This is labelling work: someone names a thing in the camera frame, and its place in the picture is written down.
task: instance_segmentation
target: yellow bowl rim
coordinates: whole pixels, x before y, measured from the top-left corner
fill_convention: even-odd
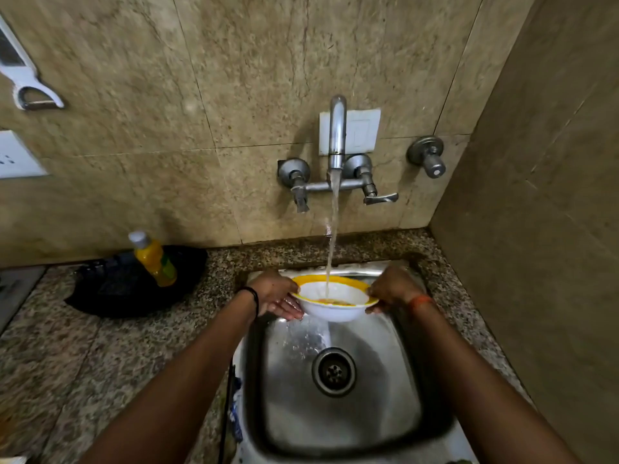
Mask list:
[[[294,277],[292,280],[299,287],[301,287],[301,285],[305,285],[306,283],[314,283],[316,281],[327,281],[327,276],[326,275],[299,275],[299,276]],[[367,289],[369,288],[369,285],[367,283],[360,281],[360,280],[354,280],[353,278],[348,278],[346,276],[330,275],[329,283],[340,283],[342,285],[347,285],[352,288],[360,289],[364,293],[366,293]],[[329,307],[335,307],[337,309],[353,309],[353,308],[367,307],[369,305],[376,304],[378,302],[378,298],[374,298],[370,296],[365,304],[355,304],[353,306],[339,306],[337,304],[322,303],[321,301],[306,298],[305,296],[298,295],[297,293],[290,293],[290,294],[298,299],[309,301],[310,303],[320,304],[320,305],[329,306]]]

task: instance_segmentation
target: red bracelet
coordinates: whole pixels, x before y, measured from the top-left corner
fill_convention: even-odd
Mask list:
[[[411,311],[414,311],[415,309],[417,309],[418,306],[423,303],[434,303],[434,300],[428,295],[418,295],[408,302],[408,306],[410,307]]]

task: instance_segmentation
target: sink drain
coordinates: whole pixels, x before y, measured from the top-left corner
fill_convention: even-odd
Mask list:
[[[341,348],[325,348],[314,359],[311,375],[321,392],[342,397],[355,385],[357,368],[350,355]]]

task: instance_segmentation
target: speckled granite surface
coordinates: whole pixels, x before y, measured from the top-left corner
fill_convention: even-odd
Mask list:
[[[244,273],[268,266],[323,265],[327,249],[325,239],[312,238],[209,250],[207,270],[191,296],[170,311],[132,320],[100,320],[66,306],[74,267],[51,267],[0,336],[0,421],[8,421],[0,455],[28,455],[54,464],[77,461],[120,409],[213,318]],[[449,321],[524,393],[426,230],[342,236],[334,263],[399,258],[416,262]],[[188,462],[217,462],[225,380]]]

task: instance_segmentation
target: yellow bottle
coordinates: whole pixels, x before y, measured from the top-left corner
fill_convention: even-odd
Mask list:
[[[149,271],[159,286],[170,286],[176,281],[176,267],[166,256],[161,243],[149,238],[143,231],[129,233],[135,246],[135,258]]]

